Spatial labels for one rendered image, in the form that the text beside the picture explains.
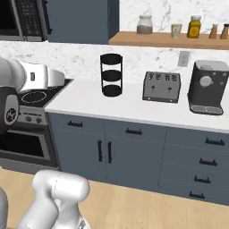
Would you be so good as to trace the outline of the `tan shaker with pale top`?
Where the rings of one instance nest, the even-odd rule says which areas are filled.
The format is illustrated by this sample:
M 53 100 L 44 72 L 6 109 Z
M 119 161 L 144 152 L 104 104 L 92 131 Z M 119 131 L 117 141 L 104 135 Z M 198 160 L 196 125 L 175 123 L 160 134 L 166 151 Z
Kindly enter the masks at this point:
M 209 38 L 216 39 L 217 26 L 218 26 L 217 24 L 212 25 L 212 29 L 211 29 L 210 34 L 209 34 Z

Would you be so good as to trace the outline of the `blue-grey drawer front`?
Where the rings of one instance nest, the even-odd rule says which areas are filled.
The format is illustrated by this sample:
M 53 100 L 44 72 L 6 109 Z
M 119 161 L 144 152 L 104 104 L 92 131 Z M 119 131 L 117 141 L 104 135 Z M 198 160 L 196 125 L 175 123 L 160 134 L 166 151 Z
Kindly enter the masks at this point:
M 211 183 L 194 182 L 195 175 L 202 179 L 209 178 Z M 229 173 L 225 172 L 209 171 L 184 165 L 163 163 L 161 165 L 160 178 L 167 181 L 201 184 L 208 187 L 229 190 Z
M 202 165 L 199 163 L 201 158 L 207 161 L 216 160 L 217 166 Z M 212 171 L 229 173 L 229 152 L 224 151 L 166 145 L 163 161 L 175 165 L 206 168 Z
M 123 121 L 105 120 L 106 135 L 117 138 L 145 140 L 156 143 L 163 142 L 165 139 L 166 127 L 145 123 L 130 123 Z M 128 134 L 125 130 L 142 130 L 142 135 Z
M 206 144 L 206 138 L 210 140 L 223 140 L 225 145 L 217 146 Z M 165 142 L 174 146 L 202 148 L 214 151 L 229 151 L 229 133 L 168 127 Z
M 66 131 L 80 131 L 86 133 L 103 134 L 104 133 L 104 121 L 101 119 L 69 115 L 69 114 L 55 114 L 49 113 L 49 122 L 54 129 L 66 130 Z M 75 123 L 83 123 L 83 127 L 75 127 L 67 125 L 68 122 L 73 121 Z
M 188 184 L 160 179 L 158 191 L 164 194 L 183 197 L 186 199 L 195 199 L 229 206 L 229 191 L 211 188 L 200 184 Z M 204 193 L 205 199 L 190 197 L 190 191 L 198 194 Z

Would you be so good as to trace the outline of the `black and steel microwave oven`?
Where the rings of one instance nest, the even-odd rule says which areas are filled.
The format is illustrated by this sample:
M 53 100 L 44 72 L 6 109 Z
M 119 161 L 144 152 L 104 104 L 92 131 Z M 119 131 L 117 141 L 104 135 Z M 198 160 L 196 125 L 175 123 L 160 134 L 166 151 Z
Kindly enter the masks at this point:
M 0 0 L 0 40 L 42 42 L 51 31 L 47 0 Z

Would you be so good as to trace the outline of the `grey wall socket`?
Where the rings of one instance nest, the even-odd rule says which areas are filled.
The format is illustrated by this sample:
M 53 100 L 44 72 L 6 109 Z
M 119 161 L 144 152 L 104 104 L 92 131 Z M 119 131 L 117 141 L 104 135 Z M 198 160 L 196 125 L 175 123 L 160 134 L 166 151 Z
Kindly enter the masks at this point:
M 189 62 L 189 57 L 190 57 L 189 51 L 181 51 L 178 58 L 178 66 L 187 67 Z

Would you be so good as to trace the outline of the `blue-grey cupboard door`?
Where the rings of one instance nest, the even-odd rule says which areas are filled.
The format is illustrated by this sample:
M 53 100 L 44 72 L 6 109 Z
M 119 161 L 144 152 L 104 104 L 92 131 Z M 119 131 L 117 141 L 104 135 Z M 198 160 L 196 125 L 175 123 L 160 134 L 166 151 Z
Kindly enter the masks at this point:
M 106 138 L 112 142 L 112 163 L 106 162 L 108 183 L 145 191 L 156 191 L 164 142 Z
M 93 181 L 105 180 L 104 136 L 53 130 L 63 172 L 77 174 Z M 98 161 L 98 140 L 102 140 L 102 162 Z

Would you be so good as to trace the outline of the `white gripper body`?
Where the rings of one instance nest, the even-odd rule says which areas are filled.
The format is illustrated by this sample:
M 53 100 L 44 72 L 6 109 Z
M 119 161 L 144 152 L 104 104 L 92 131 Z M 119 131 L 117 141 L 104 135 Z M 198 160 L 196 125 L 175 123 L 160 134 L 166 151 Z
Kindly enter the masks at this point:
M 47 86 L 49 88 L 63 86 L 64 82 L 65 77 L 62 72 L 50 68 L 47 69 Z

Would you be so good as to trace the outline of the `pale cream cup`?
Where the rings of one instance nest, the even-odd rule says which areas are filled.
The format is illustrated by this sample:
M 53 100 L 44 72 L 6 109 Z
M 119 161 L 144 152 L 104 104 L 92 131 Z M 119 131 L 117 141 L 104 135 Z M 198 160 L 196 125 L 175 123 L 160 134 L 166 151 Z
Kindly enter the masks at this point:
M 171 25 L 171 37 L 179 38 L 182 30 L 182 25 L 180 23 L 173 23 Z

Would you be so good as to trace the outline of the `blue-grey wall cupboard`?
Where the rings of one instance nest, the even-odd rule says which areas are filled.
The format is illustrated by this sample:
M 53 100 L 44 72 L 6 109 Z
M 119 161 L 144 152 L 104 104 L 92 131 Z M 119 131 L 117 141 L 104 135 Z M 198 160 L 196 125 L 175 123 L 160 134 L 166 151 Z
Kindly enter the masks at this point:
M 119 0 L 47 0 L 49 42 L 107 45 L 119 31 Z

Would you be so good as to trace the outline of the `glass jar with brown contents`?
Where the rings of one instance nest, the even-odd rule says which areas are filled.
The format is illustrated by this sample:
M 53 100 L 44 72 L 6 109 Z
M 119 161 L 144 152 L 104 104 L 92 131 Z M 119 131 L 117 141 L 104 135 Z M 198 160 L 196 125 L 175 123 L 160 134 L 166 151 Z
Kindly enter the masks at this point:
M 143 14 L 139 18 L 139 22 L 137 24 L 137 33 L 148 35 L 153 31 L 153 24 L 151 20 L 151 15 Z

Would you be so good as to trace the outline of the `grey four-slot toaster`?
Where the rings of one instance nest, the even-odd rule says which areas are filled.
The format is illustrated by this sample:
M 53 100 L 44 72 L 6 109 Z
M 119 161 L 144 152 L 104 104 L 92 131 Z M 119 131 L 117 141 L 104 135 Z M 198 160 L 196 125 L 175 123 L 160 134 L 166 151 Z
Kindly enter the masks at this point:
M 146 72 L 143 81 L 142 99 L 166 103 L 177 103 L 181 90 L 179 73 Z

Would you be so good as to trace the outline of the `steel stove with black hob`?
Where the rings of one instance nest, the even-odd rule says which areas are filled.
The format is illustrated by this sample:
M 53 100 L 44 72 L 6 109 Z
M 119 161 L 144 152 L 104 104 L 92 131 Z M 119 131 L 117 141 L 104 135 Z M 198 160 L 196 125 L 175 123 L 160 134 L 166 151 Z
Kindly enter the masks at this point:
M 18 95 L 20 102 L 20 112 L 17 122 L 14 124 L 35 124 L 35 125 L 46 125 L 49 129 L 48 120 L 45 112 L 45 107 L 61 92 L 69 83 L 70 79 L 66 79 L 63 86 L 52 87 L 51 89 L 34 89 L 28 92 L 23 92 Z M 29 116 L 31 122 L 26 122 L 25 117 Z M 36 119 L 41 118 L 42 122 L 37 123 Z M 9 159 L 0 158 L 0 166 L 4 169 L 13 170 L 17 172 L 23 172 L 27 174 L 35 174 L 37 171 L 42 169 L 53 169 L 58 170 L 45 165 L 35 165 L 20 161 L 11 161 Z

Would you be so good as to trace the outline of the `tan shaker with dark top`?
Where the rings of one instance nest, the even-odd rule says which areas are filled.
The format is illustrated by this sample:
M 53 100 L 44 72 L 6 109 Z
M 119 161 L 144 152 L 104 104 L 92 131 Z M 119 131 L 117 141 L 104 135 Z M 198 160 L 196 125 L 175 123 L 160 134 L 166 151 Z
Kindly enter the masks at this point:
M 226 24 L 224 25 L 224 28 L 223 28 L 222 33 L 221 33 L 221 35 L 220 35 L 220 38 L 221 38 L 221 39 L 227 39 L 227 37 L 228 37 L 228 31 L 229 31 L 229 24 L 226 23 Z

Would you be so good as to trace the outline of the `black coffee machine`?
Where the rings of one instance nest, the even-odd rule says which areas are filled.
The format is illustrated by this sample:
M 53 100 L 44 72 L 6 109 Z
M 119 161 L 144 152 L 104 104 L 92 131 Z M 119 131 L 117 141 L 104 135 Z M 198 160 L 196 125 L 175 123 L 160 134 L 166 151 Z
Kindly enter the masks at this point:
M 222 61 L 194 62 L 188 91 L 190 110 L 194 114 L 222 115 L 222 97 L 229 79 L 229 66 Z

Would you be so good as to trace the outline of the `black three-tier stand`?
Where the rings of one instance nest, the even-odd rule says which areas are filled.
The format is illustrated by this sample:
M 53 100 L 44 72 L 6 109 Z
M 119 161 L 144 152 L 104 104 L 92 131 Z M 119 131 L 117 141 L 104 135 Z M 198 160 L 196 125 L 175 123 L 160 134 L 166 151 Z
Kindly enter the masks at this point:
M 104 65 L 120 65 L 119 70 L 104 70 Z M 101 89 L 106 97 L 114 98 L 123 93 L 123 57 L 119 54 L 103 54 L 100 56 Z

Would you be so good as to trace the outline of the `wooden wall shelf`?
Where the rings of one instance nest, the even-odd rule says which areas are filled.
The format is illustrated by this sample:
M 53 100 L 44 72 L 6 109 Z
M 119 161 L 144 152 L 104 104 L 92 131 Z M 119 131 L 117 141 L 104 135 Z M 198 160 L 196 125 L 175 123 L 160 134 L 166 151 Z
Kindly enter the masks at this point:
M 229 38 L 209 38 L 208 34 L 200 34 L 198 38 L 187 38 L 182 33 L 179 38 L 172 38 L 170 33 L 154 32 L 141 35 L 136 32 L 120 31 L 109 40 L 110 45 L 132 47 L 175 47 L 192 49 L 229 50 Z

